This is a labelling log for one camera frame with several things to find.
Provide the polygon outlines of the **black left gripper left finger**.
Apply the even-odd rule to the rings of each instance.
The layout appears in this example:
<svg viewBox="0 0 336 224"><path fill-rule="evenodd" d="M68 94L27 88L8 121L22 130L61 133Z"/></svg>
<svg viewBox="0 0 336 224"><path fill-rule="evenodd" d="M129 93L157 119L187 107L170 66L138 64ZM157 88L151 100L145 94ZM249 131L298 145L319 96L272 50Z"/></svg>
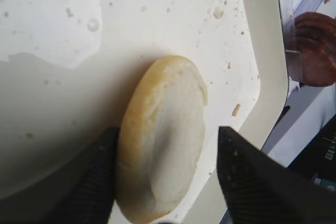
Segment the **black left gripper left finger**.
<svg viewBox="0 0 336 224"><path fill-rule="evenodd" d="M99 137L98 153L75 187L44 219L44 223L108 223L115 200L119 128Z"/></svg>

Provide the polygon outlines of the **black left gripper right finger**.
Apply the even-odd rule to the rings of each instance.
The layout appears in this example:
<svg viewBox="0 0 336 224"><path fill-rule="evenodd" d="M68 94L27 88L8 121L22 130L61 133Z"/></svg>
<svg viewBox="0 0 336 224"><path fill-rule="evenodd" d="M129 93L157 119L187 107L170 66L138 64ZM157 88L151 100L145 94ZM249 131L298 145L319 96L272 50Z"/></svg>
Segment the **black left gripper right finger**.
<svg viewBox="0 0 336 224"><path fill-rule="evenodd" d="M335 193L284 168L229 126L216 171L233 223L335 223Z"/></svg>

